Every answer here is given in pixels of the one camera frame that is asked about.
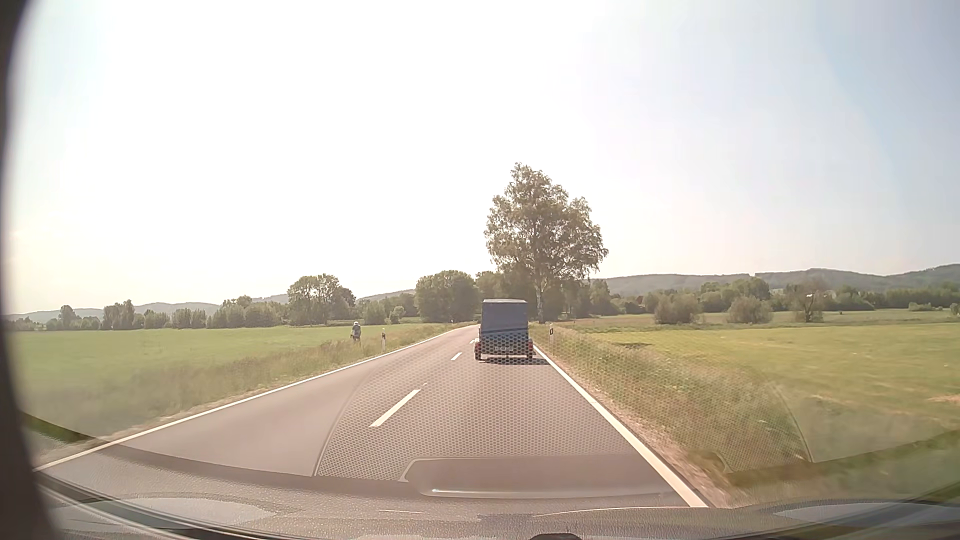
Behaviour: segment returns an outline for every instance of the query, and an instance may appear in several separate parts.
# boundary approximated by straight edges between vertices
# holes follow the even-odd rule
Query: meadow
[[[960,324],[948,312],[826,313],[798,324],[555,325],[538,343],[710,472],[737,503],[904,496],[960,480]]]
[[[384,327],[387,350],[452,328]],[[360,346],[344,327],[11,332],[24,412],[90,436],[197,405],[317,375],[381,352],[380,328]]]

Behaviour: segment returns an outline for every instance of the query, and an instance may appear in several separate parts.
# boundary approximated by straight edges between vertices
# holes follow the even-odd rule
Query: shrub
[[[692,294],[662,295],[657,300],[654,321],[659,325],[692,323],[700,313],[700,304]]]
[[[753,296],[740,296],[733,301],[727,320],[731,323],[746,323],[760,325],[769,323],[774,318],[770,303]]]
[[[640,315],[647,312],[646,308],[642,305],[629,300],[623,303],[623,311],[628,315]]]
[[[363,310],[363,321],[365,325],[382,325],[387,320],[387,314],[383,311],[383,305],[379,302],[369,302]]]
[[[916,302],[911,302],[907,306],[907,309],[911,311],[933,311],[934,310],[933,306],[930,303],[917,304]]]
[[[390,324],[400,324],[400,319],[403,318],[404,313],[406,313],[406,309],[403,306],[395,306],[394,310],[390,312]]]
[[[700,305],[704,313],[722,313],[727,309],[727,303],[724,302],[723,295],[718,291],[712,290],[700,295]]]
[[[794,310],[793,320],[798,323],[822,323],[824,322],[824,313],[814,310],[806,314],[801,310]]]
[[[859,294],[846,292],[837,296],[832,307],[839,311],[873,311],[875,309],[873,304]]]
[[[656,313],[657,304],[660,303],[660,294],[656,292],[651,292],[643,297],[643,307],[647,310],[647,313]]]

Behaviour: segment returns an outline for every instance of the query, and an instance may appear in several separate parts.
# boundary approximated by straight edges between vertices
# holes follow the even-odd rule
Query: sky
[[[960,4],[33,2],[3,312],[491,269],[516,161],[598,277],[960,261]]]

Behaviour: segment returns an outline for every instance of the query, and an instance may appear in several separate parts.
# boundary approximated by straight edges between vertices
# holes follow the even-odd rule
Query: white dashed center line
[[[384,422],[387,421],[388,418],[390,418],[391,416],[394,415],[395,412],[397,412],[398,410],[400,410],[400,408],[401,408],[402,406],[406,405],[407,402],[409,402],[411,399],[413,399],[413,397],[417,395],[417,392],[420,392],[420,389],[419,389],[419,388],[414,388],[413,390],[411,390],[410,393],[407,394],[407,397],[405,397],[405,398],[403,398],[402,400],[396,402],[396,405],[390,407],[390,409],[389,409],[387,412],[384,412],[384,413],[383,413],[383,416],[381,416],[380,418],[377,418],[375,422],[373,422],[372,424],[370,424],[370,427],[371,427],[371,428],[379,428],[381,425],[383,425]]]

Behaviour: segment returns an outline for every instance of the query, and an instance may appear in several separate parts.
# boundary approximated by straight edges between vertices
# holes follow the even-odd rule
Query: white edge line
[[[102,450],[102,449],[104,449],[104,448],[109,448],[109,447],[111,447],[111,446],[115,446],[115,445],[118,445],[118,444],[121,444],[121,443],[125,443],[125,442],[127,442],[127,441],[129,441],[129,440],[133,440],[133,439],[135,439],[135,438],[137,438],[137,437],[142,437],[143,435],[147,435],[147,434],[153,433],[153,432],[155,432],[155,431],[160,431],[160,430],[163,430],[163,429],[165,429],[165,428],[170,428],[171,426],[175,426],[175,425],[177,425],[177,424],[182,424],[183,422],[186,422],[187,420],[193,420],[194,418],[200,418],[201,416],[205,416],[205,415],[207,415],[207,414],[210,414],[210,413],[213,413],[213,412],[217,412],[218,410],[223,410],[223,409],[225,409],[225,408],[232,407],[232,406],[234,406],[234,405],[240,405],[240,404],[242,404],[242,403],[246,403],[246,402],[248,402],[248,401],[250,401],[250,400],[255,400],[255,399],[257,399],[257,398],[262,398],[263,396],[267,396],[267,395],[273,394],[274,392],[279,392],[280,390],[286,390],[287,388],[291,388],[291,387],[293,387],[293,386],[297,386],[298,384],[303,384],[303,383],[305,383],[305,382],[310,382],[310,381],[312,381],[312,380],[314,380],[314,379],[319,379],[320,377],[326,377],[327,375],[333,375],[334,373],[337,373],[338,371],[343,371],[343,370],[345,370],[345,369],[349,369],[349,368],[351,368],[351,367],[355,367],[355,366],[358,366],[358,365],[360,365],[360,364],[367,363],[367,362],[369,362],[369,361],[371,361],[371,360],[376,360],[376,359],[382,358],[382,357],[384,357],[384,356],[389,356],[389,355],[392,355],[393,353],[399,353],[400,351],[403,351],[404,349],[409,349],[409,348],[411,348],[411,347],[416,347],[416,346],[418,346],[418,345],[420,345],[420,344],[423,344],[423,343],[426,343],[427,341],[430,341],[431,339],[436,339],[436,338],[438,338],[438,337],[440,337],[440,336],[442,336],[442,335],[447,335],[448,333],[451,333],[452,331],[457,331],[457,330],[459,330],[459,328],[450,329],[450,330],[445,331],[445,332],[443,332],[443,333],[438,333],[437,335],[434,335],[434,336],[432,336],[432,337],[428,337],[428,338],[426,338],[426,339],[424,339],[424,340],[422,340],[422,341],[418,341],[417,343],[411,343],[410,345],[407,345],[407,346],[405,346],[405,347],[400,347],[399,349],[396,349],[396,350],[394,350],[394,351],[390,351],[389,353],[386,353],[386,354],[383,354],[383,355],[374,356],[374,357],[372,357],[372,358],[367,358],[366,360],[360,360],[359,362],[352,363],[352,364],[350,364],[350,365],[348,365],[348,366],[339,367],[339,368],[337,368],[337,369],[335,369],[335,370],[333,370],[333,371],[328,371],[328,372],[326,372],[326,373],[321,373],[321,374],[319,374],[319,375],[314,375],[313,377],[308,377],[307,379],[297,380],[296,382],[291,382],[290,384],[286,384],[286,385],[284,385],[284,386],[280,386],[280,388],[274,388],[273,390],[267,390],[266,392],[261,392],[261,393],[259,393],[259,394],[255,394],[255,395],[253,395],[253,396],[249,396],[248,398],[244,398],[244,399],[239,400],[239,401],[236,401],[236,402],[230,402],[230,403],[228,403],[228,404],[226,404],[226,405],[220,405],[220,406],[218,406],[218,407],[211,408],[210,410],[205,410],[205,411],[203,411],[203,412],[198,412],[197,414],[193,414],[193,415],[187,416],[186,418],[180,418],[179,420],[175,420],[175,421],[169,422],[169,423],[167,423],[167,424],[162,424],[162,425],[157,426],[157,427],[155,427],[155,428],[150,428],[149,430],[139,431],[139,432],[137,432],[137,433],[134,433],[133,435],[127,435],[126,437],[121,437],[121,438],[119,438],[119,439],[117,439],[117,440],[115,440],[115,441],[109,441],[109,442],[104,443],[104,444],[102,444],[102,445],[99,445],[99,446],[95,446],[95,447],[93,447],[93,448],[86,449],[86,450],[84,450],[83,452],[77,452],[76,454],[71,454],[71,455],[68,455],[67,457],[61,457],[60,459],[51,461],[50,463],[44,463],[43,465],[40,465],[39,467],[35,467],[35,468],[34,468],[34,472],[42,471],[42,470],[44,470],[44,469],[49,469],[50,467],[53,467],[54,465],[60,465],[61,463],[64,463],[64,462],[66,462],[66,461],[70,461],[71,459],[76,459],[76,458],[78,458],[78,457],[83,457],[84,455],[93,454],[94,452],[97,452],[97,451]]]
[[[551,360],[550,357],[540,349],[540,347],[534,345],[534,349],[538,354],[543,356],[543,359],[553,366],[553,369],[557,370],[557,373],[566,379],[566,381],[569,382],[570,385],[573,386],[573,388],[579,392],[589,404],[593,405],[593,408],[600,413],[600,416],[603,416],[604,419],[606,419],[607,422],[609,422],[610,425],[613,426],[613,428],[623,436],[623,438],[627,439],[627,442],[630,443],[630,446],[634,447],[634,450],[636,450],[638,454],[647,460],[647,463],[649,463],[650,466],[653,467],[654,470],[657,471],[657,473],[659,473],[664,480],[666,480],[666,483],[670,484],[670,487],[677,492],[677,495],[680,495],[685,503],[698,508],[708,507],[707,504],[704,503],[704,501],[698,497],[692,489],[690,489],[690,486],[686,485],[686,482],[678,477],[672,469],[667,467],[666,463],[663,463],[659,456],[647,448],[647,446],[643,444],[640,439],[636,438],[636,435],[634,435],[632,431],[628,430],[627,427],[624,426],[623,423],[620,422],[615,416],[613,416],[611,412],[609,412],[604,406],[600,405],[600,402],[596,401],[596,399],[591,396],[587,390],[584,390],[583,386],[578,384],[576,380],[572,379],[570,375],[560,368],[560,366],[554,363],[554,361]]]
[[[370,424],[370,427],[379,428],[380,426],[383,426],[383,423],[386,422],[388,418],[393,416],[395,412],[400,410],[402,406],[406,405],[407,402],[412,400],[413,397],[417,395],[417,392],[420,392],[419,388],[414,388],[413,390],[411,390],[410,393],[407,394],[405,398],[396,402],[396,405],[388,408],[387,412],[384,412],[382,415],[380,415],[380,418],[377,418],[376,420],[374,420],[373,423]]]

